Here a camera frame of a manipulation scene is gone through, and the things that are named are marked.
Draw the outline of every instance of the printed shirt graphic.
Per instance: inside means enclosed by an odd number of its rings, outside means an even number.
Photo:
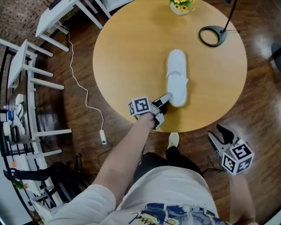
[[[213,213],[200,208],[192,208],[150,203],[141,213],[134,213],[130,225],[228,225]]]

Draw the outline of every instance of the black cable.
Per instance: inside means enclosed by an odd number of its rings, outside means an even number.
[[[222,173],[223,170],[219,169],[219,168],[215,168],[213,162],[211,161],[210,157],[207,157],[207,168],[202,172],[203,174],[206,172],[218,172],[218,173]]]
[[[100,158],[103,154],[105,154],[105,153],[111,151],[111,149],[113,149],[113,144],[110,143],[110,142],[107,142],[107,143],[110,144],[110,148],[109,148],[108,150],[106,150],[105,152],[103,152],[103,153],[101,153],[101,154],[99,154],[99,155],[97,156],[97,162],[98,162],[98,164],[99,164],[100,167],[102,167],[102,165],[100,164],[99,158]]]

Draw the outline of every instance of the shoe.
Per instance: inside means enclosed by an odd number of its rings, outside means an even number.
[[[171,133],[169,136],[169,146],[168,149],[172,146],[178,147],[179,144],[179,134],[178,133]]]
[[[187,100],[186,55],[175,49],[167,59],[167,92],[172,94],[170,103],[174,107],[182,107]]]

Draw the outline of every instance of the black lamp base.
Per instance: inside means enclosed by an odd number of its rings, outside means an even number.
[[[216,34],[217,40],[218,40],[218,42],[216,44],[209,44],[208,42],[203,40],[201,33],[205,30],[210,30]],[[201,30],[199,31],[199,38],[202,41],[202,43],[204,43],[205,45],[210,46],[210,47],[217,47],[217,46],[221,45],[227,37],[228,31],[227,30],[224,32],[223,31],[224,31],[224,28],[220,27],[220,26],[207,26],[207,27],[201,28]]]

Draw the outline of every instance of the white power adapter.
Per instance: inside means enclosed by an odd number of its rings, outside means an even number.
[[[100,137],[101,137],[102,144],[106,145],[107,144],[107,139],[106,139],[105,132],[102,129],[100,130]]]

